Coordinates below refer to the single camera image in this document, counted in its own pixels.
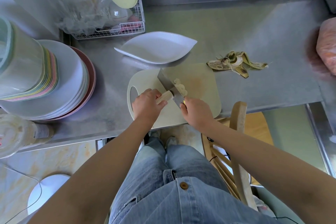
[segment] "knife blade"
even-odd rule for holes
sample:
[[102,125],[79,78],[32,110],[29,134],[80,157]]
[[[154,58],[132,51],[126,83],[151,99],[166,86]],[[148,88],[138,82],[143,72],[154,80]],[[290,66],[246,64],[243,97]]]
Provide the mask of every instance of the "knife blade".
[[180,107],[180,104],[184,102],[184,97],[181,95],[181,93],[175,87],[175,85],[171,82],[171,80],[166,76],[162,68],[157,74],[157,78],[162,83],[166,91],[170,90],[170,92],[173,94],[174,102],[177,104],[178,107]]

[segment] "banana peel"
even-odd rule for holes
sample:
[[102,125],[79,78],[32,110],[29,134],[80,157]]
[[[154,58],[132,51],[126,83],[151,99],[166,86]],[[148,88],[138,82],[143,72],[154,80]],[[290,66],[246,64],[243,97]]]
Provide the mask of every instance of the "banana peel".
[[246,52],[229,52],[226,57],[207,62],[207,65],[214,70],[229,70],[248,78],[249,74],[243,67],[243,63],[255,69],[264,69],[268,67],[266,63],[251,62]]

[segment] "stack of bowls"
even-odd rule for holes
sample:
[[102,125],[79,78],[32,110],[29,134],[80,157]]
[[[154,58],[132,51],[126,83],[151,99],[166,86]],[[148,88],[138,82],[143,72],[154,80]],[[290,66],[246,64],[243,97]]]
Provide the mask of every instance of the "stack of bowls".
[[7,112],[25,120],[58,120],[84,106],[96,83],[95,68],[80,50],[57,41],[39,40],[57,59],[57,86],[47,95],[23,101],[0,100]]
[[53,53],[0,17],[0,99],[23,101],[49,94],[57,85]]

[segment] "blue jeans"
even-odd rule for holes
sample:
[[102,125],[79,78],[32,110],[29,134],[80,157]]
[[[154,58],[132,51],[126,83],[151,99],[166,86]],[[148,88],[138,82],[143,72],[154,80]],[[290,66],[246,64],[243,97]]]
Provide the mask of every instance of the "blue jeans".
[[109,223],[119,223],[135,204],[175,178],[196,177],[205,184],[229,193],[212,164],[188,145],[164,148],[156,137],[141,148],[112,205]]

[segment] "dish drying rack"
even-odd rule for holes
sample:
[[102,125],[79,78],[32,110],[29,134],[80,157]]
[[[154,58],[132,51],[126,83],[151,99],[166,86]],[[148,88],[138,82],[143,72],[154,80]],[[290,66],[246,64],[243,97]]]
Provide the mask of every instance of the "dish drying rack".
[[124,22],[120,23],[119,27],[107,30],[99,30],[95,31],[91,35],[72,35],[77,40],[84,39],[95,39],[95,38],[104,38],[104,37],[113,37],[120,35],[134,35],[145,32],[145,16],[144,16],[144,8],[142,6],[142,1],[138,0],[137,4],[131,8],[133,15],[139,18],[137,22]]

